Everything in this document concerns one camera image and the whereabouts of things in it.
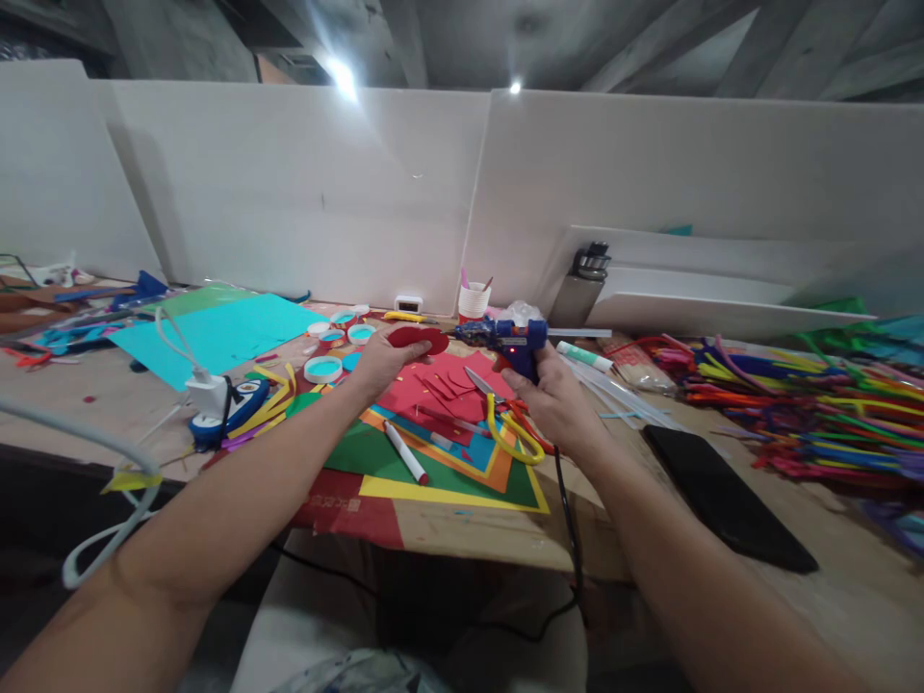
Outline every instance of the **hand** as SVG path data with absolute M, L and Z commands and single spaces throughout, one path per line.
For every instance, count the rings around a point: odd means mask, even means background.
M 536 351 L 536 369 L 539 387 L 512 369 L 500 374 L 529 407 L 529 416 L 542 434 L 579 466 L 611 448 L 613 440 L 580 383 L 548 342 Z
M 433 359 L 426 356 L 426 353 L 433 348 L 433 345 L 426 340 L 402 348 L 395 348 L 389 343 L 388 335 L 407 326 L 406 322 L 401 322 L 385 329 L 376 330 L 366 343 L 363 355 L 356 365 L 356 370 L 346 379 L 345 385 L 351 385 L 353 388 L 359 389 L 369 404 L 382 396 L 382 393 L 398 377 L 398 373 L 404 368 L 405 364 L 412 361 L 426 364 L 433 363 Z

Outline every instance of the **black phone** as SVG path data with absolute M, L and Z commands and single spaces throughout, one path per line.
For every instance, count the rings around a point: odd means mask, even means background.
M 696 516 L 730 549 L 794 573 L 818 570 L 811 553 L 705 439 L 655 425 L 642 435 Z

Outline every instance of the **glue stick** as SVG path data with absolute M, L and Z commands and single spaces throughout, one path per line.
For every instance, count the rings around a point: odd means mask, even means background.
M 613 362 L 609 359 L 604 359 L 602 356 L 591 353 L 587 349 L 570 345 L 567 342 L 559 342 L 555 350 L 563 356 L 567 356 L 575 361 L 580 361 L 588 366 L 593 366 L 600 372 L 607 372 L 613 367 Z

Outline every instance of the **blue glue gun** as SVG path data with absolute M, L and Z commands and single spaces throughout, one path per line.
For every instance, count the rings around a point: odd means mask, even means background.
M 539 384 L 534 351 L 546 345 L 549 324 L 545 321 L 529 321 L 526 327 L 518 327 L 513 321 L 464 322 L 455 326 L 455 337 L 469 347 L 485 347 L 505 359 L 510 368 Z

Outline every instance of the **glue gun cord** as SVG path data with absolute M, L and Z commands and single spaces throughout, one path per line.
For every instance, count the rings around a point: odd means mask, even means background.
M 539 643 L 542 642 L 542 639 L 546 636 L 546 631 L 549 629 L 552 621 L 580 604 L 581 594 L 583 593 L 584 589 L 584 572 L 581 562 L 580 543 L 578 542 L 578 534 L 576 532 L 574 518 L 571 514 L 571 507 L 568 503 L 568 492 L 567 489 L 565 489 L 565 480 L 561 474 L 561 454 L 558 451 L 558 446 L 555 446 L 555 470 L 558 472 L 558 492 L 561 494 L 561 507 L 565 513 L 565 524 L 568 528 L 568 539 L 571 542 L 571 559 L 575 567 L 575 588 L 574 595 L 572 596 L 571 600 L 546 616 L 545 621 L 542 623 L 542 627 L 539 628 L 537 633 L 529 633 L 525 630 L 520 630 L 514 626 L 511 626 L 510 624 L 502 623 L 499 621 L 467 621 L 465 619 L 458 619 L 453 614 L 448 614 L 446 612 L 440 611 L 439 609 L 434 609 L 430 605 L 428 605 L 426 609 L 421 609 L 421 613 L 428 613 L 433 617 L 443 620 L 455 621 L 456 623 L 459 623 L 468 628 L 501 630 L 511 635 L 516 635 L 526 642 Z M 343 578 L 347 580 L 354 587 L 362 590 L 379 602 L 385 604 L 394 604 L 395 606 L 404 608 L 408 606 L 414 606 L 413 603 L 409 603 L 404 600 L 396 600 L 392 599 L 391 597 L 385 597 L 378 591 L 372 589 L 368 584 L 359 579 L 356 579 L 356 577 L 350 575 L 349 573 L 335 570 L 333 568 L 327 568 L 326 566 L 322 566 L 318 563 L 315 563 L 314 561 L 310 561 L 307 558 L 302 558 L 301 556 L 283 548 L 276 542 L 272 542 L 270 546 L 296 563 L 300 563 L 301 565 L 312 568 L 313 570 L 319 571 L 320 573 L 325 573 L 327 575 L 334 576 L 335 578 Z

